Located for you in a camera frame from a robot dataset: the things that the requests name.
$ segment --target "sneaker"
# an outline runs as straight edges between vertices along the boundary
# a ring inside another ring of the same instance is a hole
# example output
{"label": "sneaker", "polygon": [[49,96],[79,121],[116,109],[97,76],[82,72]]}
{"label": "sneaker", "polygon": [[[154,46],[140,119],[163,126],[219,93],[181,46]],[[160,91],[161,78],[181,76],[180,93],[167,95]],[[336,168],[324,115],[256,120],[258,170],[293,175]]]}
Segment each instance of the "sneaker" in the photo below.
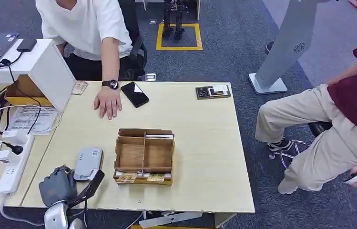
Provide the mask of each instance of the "sneaker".
{"label": "sneaker", "polygon": [[282,138],[281,142],[279,143],[267,143],[269,150],[272,152],[276,152],[279,150],[289,150],[293,146],[293,142]]}

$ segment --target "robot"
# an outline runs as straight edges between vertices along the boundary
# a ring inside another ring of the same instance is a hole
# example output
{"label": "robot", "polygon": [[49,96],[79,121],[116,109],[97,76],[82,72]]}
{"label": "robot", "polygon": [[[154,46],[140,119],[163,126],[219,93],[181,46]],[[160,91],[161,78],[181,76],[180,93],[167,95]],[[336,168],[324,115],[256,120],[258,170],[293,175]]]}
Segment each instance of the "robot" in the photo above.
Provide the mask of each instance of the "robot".
{"label": "robot", "polygon": [[170,27],[170,13],[176,11],[174,40],[181,40],[185,31],[182,27],[184,9],[188,13],[188,7],[184,6],[183,0],[164,0],[164,38],[170,37],[174,31],[174,29]]}

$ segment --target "power adapter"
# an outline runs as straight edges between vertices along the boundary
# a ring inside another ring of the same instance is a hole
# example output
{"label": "power adapter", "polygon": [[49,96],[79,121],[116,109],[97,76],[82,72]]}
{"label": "power adapter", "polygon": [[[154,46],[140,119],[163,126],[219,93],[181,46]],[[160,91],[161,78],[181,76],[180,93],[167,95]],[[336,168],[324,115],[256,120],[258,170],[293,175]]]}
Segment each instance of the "power adapter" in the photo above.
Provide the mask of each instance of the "power adapter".
{"label": "power adapter", "polygon": [[35,38],[24,38],[21,44],[18,46],[17,51],[19,52],[31,52],[37,43]]}

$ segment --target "chair base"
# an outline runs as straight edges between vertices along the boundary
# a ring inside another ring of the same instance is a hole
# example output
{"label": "chair base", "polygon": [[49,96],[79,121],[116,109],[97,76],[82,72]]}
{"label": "chair base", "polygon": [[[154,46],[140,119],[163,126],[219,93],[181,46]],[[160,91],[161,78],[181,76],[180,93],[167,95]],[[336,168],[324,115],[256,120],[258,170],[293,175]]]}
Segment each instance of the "chair base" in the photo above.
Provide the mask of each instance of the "chair base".
{"label": "chair base", "polygon": [[[295,149],[295,156],[297,156],[298,154],[301,153],[300,149],[299,149],[299,146],[307,146],[309,147],[310,145],[306,142],[303,142],[303,141],[297,141],[297,140],[292,140],[291,141],[293,143],[293,148]],[[271,152],[268,157],[270,159],[275,159],[276,155],[279,155],[280,159],[281,159],[281,162],[282,162],[282,165],[284,166],[284,168],[288,168],[289,165],[285,162],[284,160],[284,157],[288,157],[290,159],[293,159],[295,156],[293,155],[290,155],[290,154],[287,154],[285,152],[288,152],[287,150],[279,150],[279,151],[276,151],[276,152]]]}

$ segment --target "smartphone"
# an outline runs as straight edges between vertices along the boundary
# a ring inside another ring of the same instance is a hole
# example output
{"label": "smartphone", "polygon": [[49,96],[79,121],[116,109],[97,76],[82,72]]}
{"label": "smartphone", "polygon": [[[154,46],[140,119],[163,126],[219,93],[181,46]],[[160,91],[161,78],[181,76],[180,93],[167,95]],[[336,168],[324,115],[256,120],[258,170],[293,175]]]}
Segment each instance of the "smartphone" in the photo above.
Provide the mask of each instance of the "smartphone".
{"label": "smartphone", "polygon": [[149,101],[149,98],[143,93],[135,82],[122,86],[121,90],[136,108]]}

